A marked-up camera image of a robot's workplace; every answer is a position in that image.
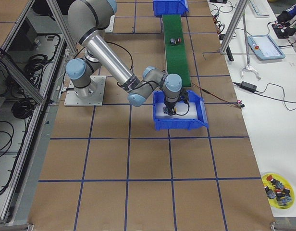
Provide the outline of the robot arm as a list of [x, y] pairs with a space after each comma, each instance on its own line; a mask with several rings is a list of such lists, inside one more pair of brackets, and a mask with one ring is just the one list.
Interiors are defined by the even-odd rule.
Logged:
[[118, 86], [128, 93], [131, 105], [141, 106], [159, 88], [163, 91], [168, 115], [176, 115], [176, 103], [188, 102], [188, 93], [182, 87], [181, 77], [148, 66], [143, 79], [139, 80], [101, 35], [116, 12], [117, 3], [114, 0], [76, 0], [68, 10], [70, 33], [80, 45], [86, 47], [86, 59], [100, 62], [117, 80]]

